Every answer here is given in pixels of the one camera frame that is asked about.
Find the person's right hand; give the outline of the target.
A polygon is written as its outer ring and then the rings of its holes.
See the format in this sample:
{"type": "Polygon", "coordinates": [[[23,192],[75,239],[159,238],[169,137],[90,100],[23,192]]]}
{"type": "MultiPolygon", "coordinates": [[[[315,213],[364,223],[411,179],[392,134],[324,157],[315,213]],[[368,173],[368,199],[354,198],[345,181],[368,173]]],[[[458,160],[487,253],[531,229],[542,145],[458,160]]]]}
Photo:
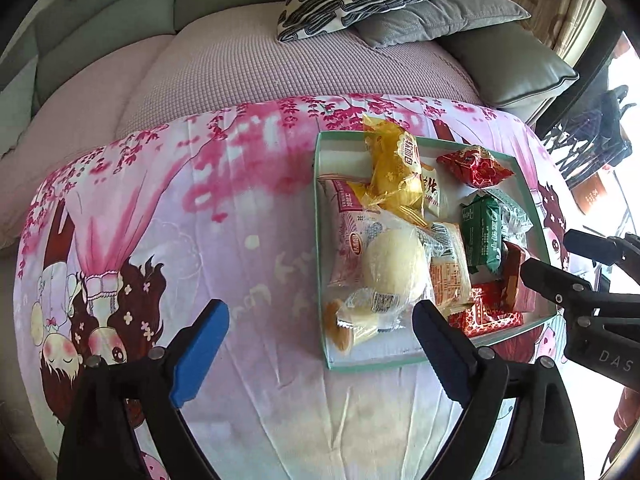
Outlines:
{"type": "Polygon", "coordinates": [[[640,393],[625,387],[614,414],[614,424],[620,431],[632,428],[640,415],[640,393]]]}

